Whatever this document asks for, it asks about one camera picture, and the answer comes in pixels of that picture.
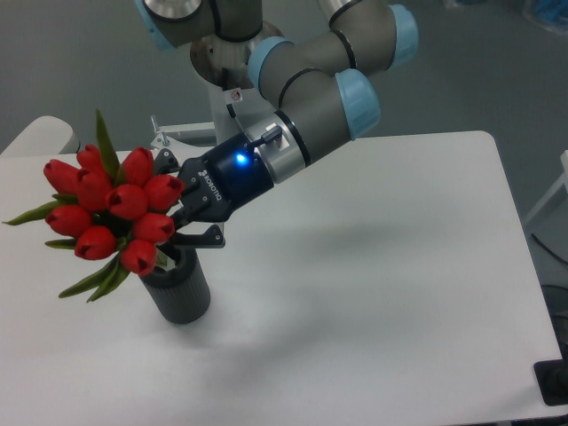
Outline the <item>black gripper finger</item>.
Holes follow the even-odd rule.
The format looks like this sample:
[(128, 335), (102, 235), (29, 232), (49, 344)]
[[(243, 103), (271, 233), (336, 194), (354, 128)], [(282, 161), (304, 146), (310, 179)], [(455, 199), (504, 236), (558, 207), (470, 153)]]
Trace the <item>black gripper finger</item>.
[(154, 157), (154, 175), (178, 176), (181, 166), (178, 158), (167, 148), (160, 149)]
[(225, 246), (225, 237), (218, 225), (211, 225), (201, 234), (174, 233), (170, 244), (179, 248), (221, 249)]

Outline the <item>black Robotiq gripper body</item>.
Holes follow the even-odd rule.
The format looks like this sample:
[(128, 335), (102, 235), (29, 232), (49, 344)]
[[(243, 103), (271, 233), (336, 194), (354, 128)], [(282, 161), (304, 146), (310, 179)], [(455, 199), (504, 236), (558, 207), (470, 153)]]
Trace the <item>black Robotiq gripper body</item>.
[(182, 207), (173, 214), (177, 229), (192, 222), (222, 223), (274, 187), (267, 167), (243, 133), (185, 160), (177, 177), (184, 184)]

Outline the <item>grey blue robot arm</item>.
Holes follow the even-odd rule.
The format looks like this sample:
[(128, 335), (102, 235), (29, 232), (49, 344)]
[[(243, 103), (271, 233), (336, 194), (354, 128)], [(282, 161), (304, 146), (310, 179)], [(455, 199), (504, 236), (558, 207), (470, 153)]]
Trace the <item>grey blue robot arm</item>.
[[(224, 245), (221, 224), (237, 209), (294, 176), (380, 120), (369, 76), (409, 61), (419, 45), (401, 4), (323, 1), (327, 33), (303, 44), (280, 36), (258, 1), (139, 1), (157, 46), (191, 46), (194, 69), (221, 91), (218, 134), (181, 166), (185, 183), (171, 243)], [(205, 223), (201, 235), (179, 230)]]

